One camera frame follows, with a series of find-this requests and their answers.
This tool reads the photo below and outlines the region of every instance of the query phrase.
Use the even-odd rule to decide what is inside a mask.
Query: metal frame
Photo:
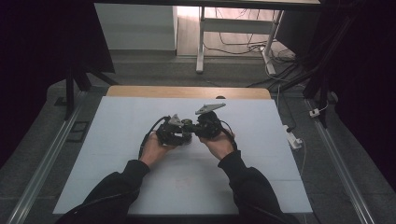
[[[50,169],[52,168],[53,163],[55,163],[56,158],[58,157],[59,152],[61,151],[64,141],[66,140],[67,135],[69,134],[74,121],[76,120],[79,111],[82,108],[84,100],[87,96],[87,92],[81,91],[77,97],[77,106],[76,109],[70,116],[69,120],[65,120],[59,132],[56,134],[54,140],[52,141],[49,149],[43,157],[43,160],[38,165],[35,173],[30,179],[26,189],[24,190],[20,200],[15,206],[14,210],[9,217],[7,224],[20,224],[23,223],[26,217],[28,216],[30,209],[32,208],[35,198],[38,195],[38,192],[41,190],[44,182],[47,179],[48,174],[50,173]]]
[[[260,48],[265,66],[269,75],[275,75],[276,71],[272,64],[269,52],[274,41],[277,27],[283,11],[278,11],[274,21],[248,21],[230,19],[206,19],[205,7],[202,7],[199,18],[199,42],[197,52],[197,74],[204,72],[204,32],[222,32],[238,34],[269,35],[265,48]]]
[[[309,110],[313,110],[314,107],[311,105],[311,100],[305,100],[305,105]],[[334,141],[332,140],[332,136],[329,133],[329,130],[324,128],[322,123],[318,119],[314,119],[315,126],[318,129],[318,133],[329,152],[329,156],[332,159],[332,164],[334,164],[334,168],[337,171],[341,182],[346,189],[346,193],[350,197],[350,201],[352,202],[356,213],[363,224],[375,224],[375,220],[371,215],[371,212],[367,206],[366,201],[364,201],[361,196],[361,191],[356,186],[352,175],[350,174],[347,166],[337,148]]]

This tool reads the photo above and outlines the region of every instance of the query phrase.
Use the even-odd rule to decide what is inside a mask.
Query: table
[[[301,5],[319,5],[319,0],[289,0],[282,1],[285,3],[297,3]],[[196,72],[202,74],[204,72],[204,33],[205,32],[222,32],[222,33],[238,33],[238,34],[259,34],[269,35],[265,47],[260,47],[262,57],[268,75],[275,75],[276,71],[269,56],[272,43],[275,38],[276,30],[282,17],[283,10],[279,10],[273,21],[251,21],[251,20],[231,20],[221,18],[205,18],[205,7],[201,7],[200,14],[200,31],[197,52]]]
[[[238,88],[110,88],[99,104],[53,213],[63,214],[81,204],[101,179],[120,172],[128,160],[137,158],[139,143],[158,118],[177,113],[181,119],[195,123],[194,112],[202,105],[220,103],[226,106],[216,113],[239,136],[236,141],[245,164],[267,177],[282,211],[311,213],[275,102],[267,98],[267,93],[264,89]],[[219,94],[227,99],[215,99]],[[229,180],[217,168],[218,163],[194,136],[190,144],[171,151],[145,178],[129,214],[237,214]]]
[[[226,99],[271,99],[271,95],[266,89],[165,86],[111,86],[106,96],[209,99],[223,96]]]

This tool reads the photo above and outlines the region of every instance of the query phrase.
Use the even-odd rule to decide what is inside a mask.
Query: person's right hand
[[[199,140],[204,143],[209,148],[210,152],[220,161],[233,152],[233,145],[223,132],[212,139],[200,137]]]

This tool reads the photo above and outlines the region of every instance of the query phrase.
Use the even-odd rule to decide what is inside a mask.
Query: black sleeve
[[[224,157],[219,168],[230,178],[233,200],[242,223],[299,223],[295,217],[280,210],[269,181],[257,169],[246,167],[241,159],[241,151]]]
[[[149,167],[142,161],[128,161],[121,174],[115,172],[106,176],[83,204],[64,214],[56,223],[123,223],[148,172]]]

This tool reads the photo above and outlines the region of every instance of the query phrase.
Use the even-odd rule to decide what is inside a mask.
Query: white surface
[[[144,135],[159,118],[177,113],[196,123],[196,110],[219,103],[226,106],[216,113],[235,132],[245,164],[268,178],[282,211],[312,212],[274,101],[104,97],[54,213],[81,204],[105,176],[122,172],[128,160],[137,158]],[[218,163],[193,136],[191,144],[171,151],[152,168],[129,213],[237,213],[228,178]]]
[[[177,7],[95,4],[109,49],[177,47]]]

